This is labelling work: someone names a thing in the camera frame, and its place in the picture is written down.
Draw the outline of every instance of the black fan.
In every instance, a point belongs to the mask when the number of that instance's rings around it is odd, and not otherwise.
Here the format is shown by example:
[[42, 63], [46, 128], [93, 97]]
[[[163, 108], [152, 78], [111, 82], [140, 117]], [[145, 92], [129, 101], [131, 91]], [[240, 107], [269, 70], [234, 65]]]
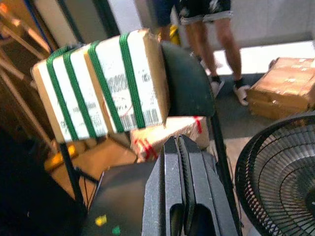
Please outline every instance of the black fan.
[[242, 207], [263, 236], [315, 236], [315, 113], [255, 135], [236, 166]]

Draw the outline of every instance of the chair backrest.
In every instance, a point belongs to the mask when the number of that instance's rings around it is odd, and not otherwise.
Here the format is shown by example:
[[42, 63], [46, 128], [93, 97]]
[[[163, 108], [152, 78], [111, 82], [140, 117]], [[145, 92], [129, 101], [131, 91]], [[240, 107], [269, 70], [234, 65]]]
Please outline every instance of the chair backrest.
[[212, 117], [214, 97], [203, 67], [188, 51], [169, 42], [161, 45], [170, 93], [169, 116]]

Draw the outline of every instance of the electric fan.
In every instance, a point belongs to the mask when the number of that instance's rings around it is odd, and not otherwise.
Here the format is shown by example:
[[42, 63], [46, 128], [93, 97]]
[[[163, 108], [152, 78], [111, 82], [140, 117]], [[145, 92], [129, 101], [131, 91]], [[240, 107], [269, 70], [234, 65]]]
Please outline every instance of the electric fan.
[[238, 159], [235, 183], [263, 236], [315, 236], [315, 113], [255, 135]]

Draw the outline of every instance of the yellow object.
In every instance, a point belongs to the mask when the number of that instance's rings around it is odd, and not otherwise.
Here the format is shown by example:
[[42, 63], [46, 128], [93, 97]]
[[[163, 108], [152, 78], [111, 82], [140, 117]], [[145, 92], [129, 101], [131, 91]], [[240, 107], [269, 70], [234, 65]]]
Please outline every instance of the yellow object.
[[181, 40], [178, 33], [178, 27], [176, 25], [171, 25], [169, 29], [169, 37], [171, 39], [171, 42], [176, 45], [181, 45]]
[[95, 219], [95, 224], [99, 227], [107, 223], [107, 217], [106, 215], [99, 216], [98, 218]]
[[[71, 158], [77, 155], [74, 145], [70, 145], [68, 147], [68, 152], [69, 152], [69, 155]], [[52, 158], [49, 158], [48, 160], [45, 161], [44, 167], [45, 167], [45, 170], [50, 171], [50, 170], [58, 167], [62, 163], [63, 163], [63, 156], [62, 156], [61, 152], [58, 152]]]

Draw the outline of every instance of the shorts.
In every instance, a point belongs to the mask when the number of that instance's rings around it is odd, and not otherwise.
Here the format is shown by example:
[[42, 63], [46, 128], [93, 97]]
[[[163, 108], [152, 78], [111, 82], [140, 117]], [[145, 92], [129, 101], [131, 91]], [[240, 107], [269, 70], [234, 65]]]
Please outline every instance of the shorts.
[[183, 25], [232, 18], [231, 0], [181, 0], [180, 16]]
[[180, 11], [179, 0], [153, 0], [154, 9], [159, 27], [167, 26], [171, 23], [171, 12], [175, 6], [177, 12]]

